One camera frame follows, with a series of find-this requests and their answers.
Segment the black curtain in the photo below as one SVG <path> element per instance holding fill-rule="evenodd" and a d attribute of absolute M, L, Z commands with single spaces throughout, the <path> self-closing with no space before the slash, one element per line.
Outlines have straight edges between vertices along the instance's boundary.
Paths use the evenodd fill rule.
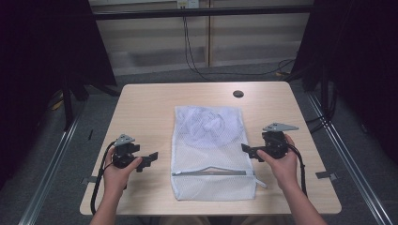
<path fill-rule="evenodd" d="M 0 0 L 0 189 L 22 164 L 51 96 L 115 85 L 88 0 Z"/>
<path fill-rule="evenodd" d="M 293 73 L 338 87 L 398 164 L 398 0 L 314 0 Z"/>

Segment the metal floor rail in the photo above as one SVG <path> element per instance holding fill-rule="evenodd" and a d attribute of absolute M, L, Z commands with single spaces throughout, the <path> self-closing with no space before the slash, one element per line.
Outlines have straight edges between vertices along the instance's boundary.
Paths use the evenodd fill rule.
<path fill-rule="evenodd" d="M 393 225 L 393 222 L 388 214 L 386 207 L 383 205 L 374 190 L 371 188 L 369 182 L 360 170 L 357 162 L 350 154 L 349 149 L 341 138 L 341 135 L 339 134 L 335 126 L 331 122 L 329 122 L 325 118 L 325 115 L 321 112 L 320 100 L 316 97 L 315 94 L 308 94 L 307 97 L 311 102 L 314 111 L 319 116 L 322 127 L 327 132 L 329 139 L 333 143 L 334 148 L 342 159 L 353 182 L 359 190 L 362 199 L 365 201 L 367 207 L 375 218 L 376 223 L 378 225 Z"/>
<path fill-rule="evenodd" d="M 53 181 L 56 177 L 57 171 L 60 168 L 60 164 L 64 158 L 64 155 L 69 149 L 69 144 L 81 120 L 85 105 L 86 103 L 84 102 L 77 106 L 77 112 L 72 118 L 71 125 L 62 133 L 61 139 L 52 155 L 52 159 L 48 164 L 45 173 L 40 179 L 39 185 L 33 197 L 25 208 L 18 225 L 36 224 L 40 210 L 46 200 L 46 197 L 48 196 Z"/>

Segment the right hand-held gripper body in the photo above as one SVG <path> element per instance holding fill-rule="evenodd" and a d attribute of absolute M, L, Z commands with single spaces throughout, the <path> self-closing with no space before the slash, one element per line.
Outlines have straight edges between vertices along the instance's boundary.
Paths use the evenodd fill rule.
<path fill-rule="evenodd" d="M 271 123 L 263 128 L 262 137 L 265 141 L 265 152 L 273 158 L 283 158 L 288 152 L 288 141 L 285 139 L 284 132 L 298 130 L 298 127 L 282 123 Z"/>

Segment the black metal stand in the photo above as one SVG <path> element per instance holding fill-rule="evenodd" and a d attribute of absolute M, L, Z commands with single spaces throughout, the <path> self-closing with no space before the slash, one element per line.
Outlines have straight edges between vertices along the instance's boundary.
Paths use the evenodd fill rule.
<path fill-rule="evenodd" d="M 63 93 L 63 102 L 64 102 L 65 120 L 66 120 L 64 130 L 67 131 L 72 125 L 74 117 L 73 117 L 70 90 L 68 86 L 68 79 L 66 76 L 64 76 L 62 79 L 62 93 Z"/>

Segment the white mesh laundry bag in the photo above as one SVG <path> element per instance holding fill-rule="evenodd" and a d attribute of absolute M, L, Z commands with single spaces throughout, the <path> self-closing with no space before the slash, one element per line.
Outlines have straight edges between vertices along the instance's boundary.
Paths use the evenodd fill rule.
<path fill-rule="evenodd" d="M 179 201 L 246 201 L 255 198 L 258 180 L 252 162 L 242 151 L 244 140 L 218 148 L 194 148 L 172 139 L 171 185 Z"/>

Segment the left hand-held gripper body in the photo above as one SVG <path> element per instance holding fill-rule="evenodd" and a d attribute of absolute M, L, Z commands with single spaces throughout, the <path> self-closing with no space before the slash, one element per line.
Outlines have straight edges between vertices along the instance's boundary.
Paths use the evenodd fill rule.
<path fill-rule="evenodd" d="M 116 139 L 112 161 L 117 168 L 126 168 L 135 160 L 134 153 L 140 150 L 140 145 L 134 144 L 134 142 L 135 139 L 126 134 L 121 134 Z"/>

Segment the person's right hand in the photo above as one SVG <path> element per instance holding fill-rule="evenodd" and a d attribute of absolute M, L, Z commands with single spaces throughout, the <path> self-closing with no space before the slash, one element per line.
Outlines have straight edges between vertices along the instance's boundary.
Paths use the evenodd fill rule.
<path fill-rule="evenodd" d="M 296 154 L 288 149 L 284 157 L 275 159 L 263 150 L 258 150 L 257 155 L 262 158 L 271 168 L 282 191 L 300 189 L 297 178 L 298 159 Z"/>

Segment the person's left hand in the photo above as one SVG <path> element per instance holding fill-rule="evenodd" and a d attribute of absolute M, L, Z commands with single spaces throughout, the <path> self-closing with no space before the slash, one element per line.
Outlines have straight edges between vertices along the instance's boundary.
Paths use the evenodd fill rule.
<path fill-rule="evenodd" d="M 130 165 L 124 169 L 117 168 L 112 160 L 115 149 L 112 147 L 105 159 L 104 169 L 104 199 L 119 199 L 126 187 L 132 171 L 134 171 L 142 162 L 142 158 L 136 158 Z"/>

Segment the black horizontal bar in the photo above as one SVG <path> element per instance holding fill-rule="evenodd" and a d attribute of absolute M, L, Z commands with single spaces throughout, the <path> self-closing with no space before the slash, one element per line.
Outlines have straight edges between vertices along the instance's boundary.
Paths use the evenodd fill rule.
<path fill-rule="evenodd" d="M 162 9 L 145 11 L 101 11 L 95 12 L 96 20 L 133 20 L 133 19 L 157 19 L 176 17 L 203 17 L 203 16 L 235 16 L 258 14 L 291 14 L 309 13 L 314 6 L 277 6 L 277 7 L 215 7 L 215 8 L 185 8 Z"/>

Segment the white garment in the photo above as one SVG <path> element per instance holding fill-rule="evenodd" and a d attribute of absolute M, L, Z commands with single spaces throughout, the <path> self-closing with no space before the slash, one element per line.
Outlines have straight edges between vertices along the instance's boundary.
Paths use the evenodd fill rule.
<path fill-rule="evenodd" d="M 218 148 L 246 138 L 236 107 L 176 107 L 175 137 L 194 148 Z"/>

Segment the white wall socket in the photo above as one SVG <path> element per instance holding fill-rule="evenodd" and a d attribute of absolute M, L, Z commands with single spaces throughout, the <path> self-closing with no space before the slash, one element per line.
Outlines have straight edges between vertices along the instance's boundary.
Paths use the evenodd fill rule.
<path fill-rule="evenodd" d="M 177 7 L 180 9 L 196 9 L 199 8 L 199 0 L 176 0 Z"/>

